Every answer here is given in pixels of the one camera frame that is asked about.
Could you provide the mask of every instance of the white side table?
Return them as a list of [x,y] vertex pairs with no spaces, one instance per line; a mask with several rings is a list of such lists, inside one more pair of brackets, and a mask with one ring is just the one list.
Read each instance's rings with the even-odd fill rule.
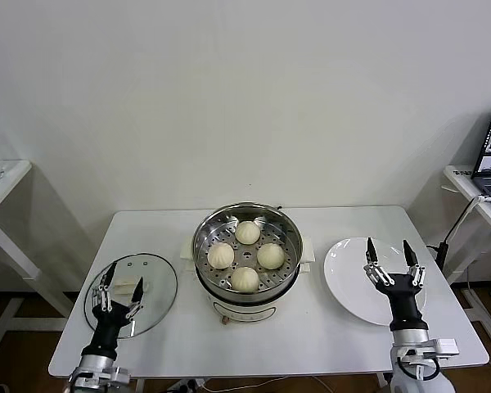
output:
[[[445,176],[468,201],[480,194],[480,190],[471,180],[472,171],[473,167],[470,165],[449,165],[444,170]],[[484,218],[484,223],[475,231],[470,241],[460,247],[446,262],[444,276],[449,284],[465,273],[469,265],[477,260],[482,252],[491,250],[491,203],[480,203],[475,210]],[[473,290],[463,290],[462,294],[471,305],[470,309],[466,309],[469,320],[481,322],[491,337],[491,317],[484,312],[480,299],[473,294]]]
[[[5,174],[0,179],[0,203],[9,192],[29,172],[31,164],[27,160],[3,161]],[[51,279],[40,270],[18,246],[0,229],[0,247],[11,257],[8,264],[24,281],[40,294],[65,318],[15,318],[22,304],[21,298],[11,299],[0,317],[0,341],[8,330],[61,332],[67,322],[73,302],[55,287]]]

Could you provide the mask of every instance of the black cable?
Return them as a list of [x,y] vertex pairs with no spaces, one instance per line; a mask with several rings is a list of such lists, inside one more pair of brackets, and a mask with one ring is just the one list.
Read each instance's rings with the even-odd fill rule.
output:
[[443,243],[445,243],[448,239],[449,239],[449,236],[451,235],[451,232],[454,231],[454,229],[457,227],[458,223],[460,222],[461,218],[464,216],[464,214],[466,213],[466,210],[469,206],[471,206],[471,203],[473,203],[473,201],[475,200],[475,198],[471,199],[469,201],[469,203],[466,205],[466,208],[463,210],[463,212],[458,216],[458,219],[457,221],[455,221],[455,224],[451,227],[451,229],[449,229],[449,232],[448,234],[446,235]]
[[[439,361],[434,358],[433,361],[435,362],[435,371],[428,377],[425,377],[422,381],[430,381],[431,379],[435,378],[437,375],[440,374],[440,365],[439,365]],[[402,364],[402,360],[400,360],[400,358],[396,358],[396,362],[398,363],[400,369],[402,370],[402,372],[404,374],[406,374],[408,377],[414,379],[414,380],[417,380],[417,376],[415,374],[411,374],[408,370],[406,370],[406,368],[403,366]]]

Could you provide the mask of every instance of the table leg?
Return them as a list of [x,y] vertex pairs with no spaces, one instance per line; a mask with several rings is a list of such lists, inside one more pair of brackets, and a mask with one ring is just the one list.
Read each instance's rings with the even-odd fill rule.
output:
[[11,267],[64,317],[69,317],[73,302],[55,287],[51,279],[31,262],[20,248],[0,229],[0,247],[12,258]]
[[9,300],[0,316],[0,342],[6,332],[63,332],[67,318],[16,318],[16,311],[24,299],[14,297]]
[[384,387],[387,385],[387,381],[384,378],[384,373],[376,373],[376,377],[378,378],[378,387]]
[[469,303],[471,306],[470,309],[464,309],[467,317],[472,322],[482,323],[482,326],[491,339],[491,316],[485,312],[484,304],[480,301],[475,291],[472,289],[470,291],[467,289],[462,289],[462,294],[466,298],[467,303]]
[[144,393],[144,385],[146,384],[145,379],[137,379],[137,389],[135,390],[135,393]]
[[481,225],[476,235],[464,244],[444,266],[444,277],[453,284],[483,252],[491,250],[491,228]]

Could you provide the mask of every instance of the stainless steel steamer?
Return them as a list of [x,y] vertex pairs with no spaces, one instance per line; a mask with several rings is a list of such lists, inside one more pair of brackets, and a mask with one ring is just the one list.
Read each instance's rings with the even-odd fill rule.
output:
[[[260,238],[255,244],[244,245],[235,238],[236,226],[241,221],[254,221],[260,227]],[[235,251],[232,266],[227,269],[214,269],[207,260],[210,247],[217,242],[226,242]],[[266,243],[276,243],[285,251],[280,268],[267,270],[257,262],[256,253]],[[276,307],[272,303],[291,288],[298,276],[303,242],[296,225],[280,210],[243,202],[224,206],[206,217],[195,232],[192,247],[196,273],[210,294],[213,307],[221,315],[245,322],[274,314]],[[257,292],[240,293],[232,289],[231,275],[243,266],[258,273]]]

